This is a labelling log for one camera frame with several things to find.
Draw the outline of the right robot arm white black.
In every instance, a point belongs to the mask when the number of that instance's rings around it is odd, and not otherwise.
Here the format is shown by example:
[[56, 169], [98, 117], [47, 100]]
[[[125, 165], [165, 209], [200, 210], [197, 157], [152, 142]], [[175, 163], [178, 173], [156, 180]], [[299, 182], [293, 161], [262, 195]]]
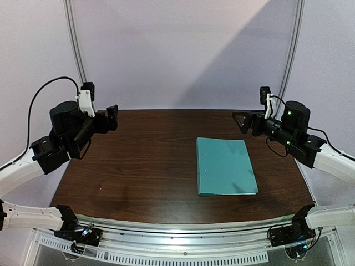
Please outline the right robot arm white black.
[[[262, 101], [264, 111], [247, 113], [240, 121], [237, 113], [232, 118], [242, 134], [249, 130], [253, 136], [266, 136], [285, 147], [299, 163], [328, 173], [350, 185], [354, 184], [354, 158], [331, 145], [329, 139], [310, 135], [310, 110], [297, 101], [285, 102], [280, 120], [269, 116], [270, 100]], [[302, 207], [285, 229], [272, 229], [268, 236], [281, 243], [298, 242], [313, 237], [316, 228], [329, 226], [354, 225], [354, 204], [334, 204], [319, 206], [315, 204]]]

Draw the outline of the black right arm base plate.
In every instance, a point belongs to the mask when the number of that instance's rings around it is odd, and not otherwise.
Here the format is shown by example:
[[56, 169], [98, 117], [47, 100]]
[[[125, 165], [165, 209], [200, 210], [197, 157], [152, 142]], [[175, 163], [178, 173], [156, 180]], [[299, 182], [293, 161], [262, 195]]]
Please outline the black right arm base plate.
[[271, 226], [266, 236], [273, 247], [298, 243], [303, 250], [313, 247], [320, 239], [323, 228], [318, 228], [318, 236], [314, 229], [310, 229], [306, 223], [292, 222], [289, 226], [275, 224]]

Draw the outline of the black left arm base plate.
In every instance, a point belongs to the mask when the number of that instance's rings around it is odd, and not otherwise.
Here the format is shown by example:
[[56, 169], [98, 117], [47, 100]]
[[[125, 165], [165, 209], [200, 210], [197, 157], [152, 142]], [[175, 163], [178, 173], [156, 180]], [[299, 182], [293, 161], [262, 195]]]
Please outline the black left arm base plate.
[[94, 224], [81, 226], [77, 220], [64, 222], [61, 229], [54, 231], [58, 238], [95, 247], [99, 245], [102, 234], [103, 231]]

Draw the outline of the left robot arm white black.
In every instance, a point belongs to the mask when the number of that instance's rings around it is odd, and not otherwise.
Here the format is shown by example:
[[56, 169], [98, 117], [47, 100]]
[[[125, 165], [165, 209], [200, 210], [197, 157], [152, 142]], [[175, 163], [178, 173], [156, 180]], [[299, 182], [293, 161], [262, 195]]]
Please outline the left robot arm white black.
[[[71, 159], [81, 160], [94, 134], [106, 134], [118, 128], [118, 106], [93, 114], [81, 111], [76, 101], [65, 101], [49, 112], [52, 129], [49, 135], [33, 142], [19, 160], [1, 167], [1, 196], [20, 185], [47, 175]], [[71, 241], [83, 232], [70, 207], [57, 205], [41, 208], [20, 206], [1, 200], [1, 229], [45, 228], [62, 232]]]

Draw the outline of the teal file folder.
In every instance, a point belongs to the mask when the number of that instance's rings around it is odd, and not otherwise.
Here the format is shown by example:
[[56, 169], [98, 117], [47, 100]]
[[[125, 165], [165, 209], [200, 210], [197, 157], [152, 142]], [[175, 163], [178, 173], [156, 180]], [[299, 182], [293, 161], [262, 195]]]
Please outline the teal file folder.
[[258, 186], [244, 140], [196, 139], [199, 196], [255, 195]]

